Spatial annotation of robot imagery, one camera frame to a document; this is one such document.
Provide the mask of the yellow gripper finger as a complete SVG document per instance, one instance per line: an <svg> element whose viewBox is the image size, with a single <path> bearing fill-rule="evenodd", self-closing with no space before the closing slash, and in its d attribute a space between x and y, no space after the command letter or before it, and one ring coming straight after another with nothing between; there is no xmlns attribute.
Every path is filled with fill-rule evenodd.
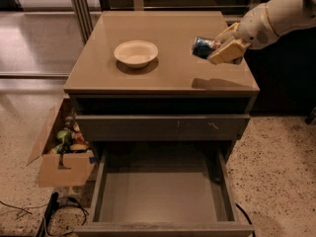
<svg viewBox="0 0 316 237"><path fill-rule="evenodd" d="M237 40L239 38L238 28L239 24L234 23L222 33L220 33L215 39L222 43Z"/></svg>
<svg viewBox="0 0 316 237"><path fill-rule="evenodd" d="M233 39L226 41L217 50L215 50L207 60L214 64L240 64L246 50L251 46L250 42L243 41L242 39Z"/></svg>

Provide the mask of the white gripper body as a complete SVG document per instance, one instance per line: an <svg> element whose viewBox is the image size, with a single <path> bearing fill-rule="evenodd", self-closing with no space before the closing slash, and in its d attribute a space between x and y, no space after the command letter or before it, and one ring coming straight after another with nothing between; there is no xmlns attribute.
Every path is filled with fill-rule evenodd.
<svg viewBox="0 0 316 237"><path fill-rule="evenodd" d="M239 23L238 35L250 44L250 49L263 49L278 41L279 36L271 26L265 3L245 14Z"/></svg>

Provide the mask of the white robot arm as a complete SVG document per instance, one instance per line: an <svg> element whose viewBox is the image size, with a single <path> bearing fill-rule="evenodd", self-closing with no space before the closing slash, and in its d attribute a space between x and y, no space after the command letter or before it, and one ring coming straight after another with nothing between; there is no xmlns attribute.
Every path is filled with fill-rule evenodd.
<svg viewBox="0 0 316 237"><path fill-rule="evenodd" d="M316 0L270 0L256 6L215 39L221 42L207 60L240 63L247 49L263 49L282 36L316 26Z"/></svg>

